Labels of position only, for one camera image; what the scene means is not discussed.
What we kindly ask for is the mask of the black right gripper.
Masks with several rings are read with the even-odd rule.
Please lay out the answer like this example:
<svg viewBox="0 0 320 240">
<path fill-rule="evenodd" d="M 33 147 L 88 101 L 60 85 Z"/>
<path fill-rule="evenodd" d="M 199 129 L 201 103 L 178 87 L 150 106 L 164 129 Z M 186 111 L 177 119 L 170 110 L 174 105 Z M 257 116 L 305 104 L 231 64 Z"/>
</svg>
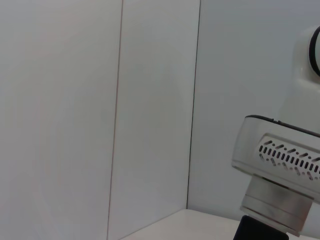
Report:
<svg viewBox="0 0 320 240">
<path fill-rule="evenodd" d="M 244 215 L 233 240 L 289 240 L 289 236 L 250 216 Z"/>
</svg>

